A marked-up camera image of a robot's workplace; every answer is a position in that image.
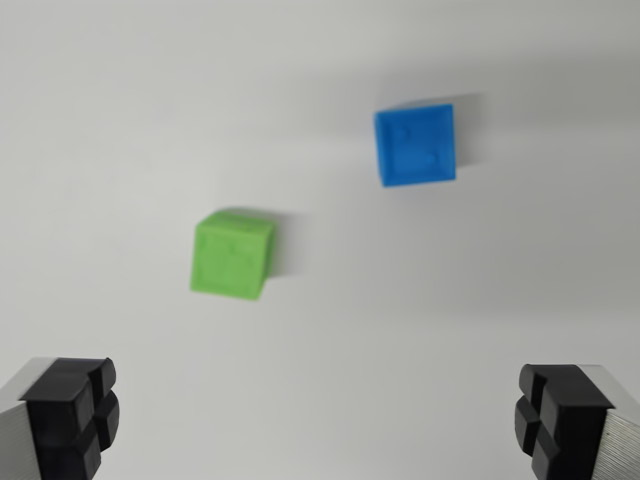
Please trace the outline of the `gripper left finger with black rubber pad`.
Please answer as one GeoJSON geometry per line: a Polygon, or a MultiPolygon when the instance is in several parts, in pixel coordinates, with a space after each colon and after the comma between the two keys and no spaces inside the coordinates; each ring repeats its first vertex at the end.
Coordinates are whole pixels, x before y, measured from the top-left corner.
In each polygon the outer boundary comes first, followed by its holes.
{"type": "Polygon", "coordinates": [[[117,435],[113,361],[36,357],[1,387],[1,477],[88,480],[117,435]]]}

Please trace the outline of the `gripper right finger with black rubber pad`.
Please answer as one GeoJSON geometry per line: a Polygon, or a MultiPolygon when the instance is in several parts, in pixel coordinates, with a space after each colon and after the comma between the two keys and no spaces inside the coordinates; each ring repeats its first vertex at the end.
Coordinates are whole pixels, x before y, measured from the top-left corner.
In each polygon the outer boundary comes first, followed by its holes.
{"type": "Polygon", "coordinates": [[[526,364],[514,428],[538,479],[637,479],[639,401],[600,365],[526,364]]]}

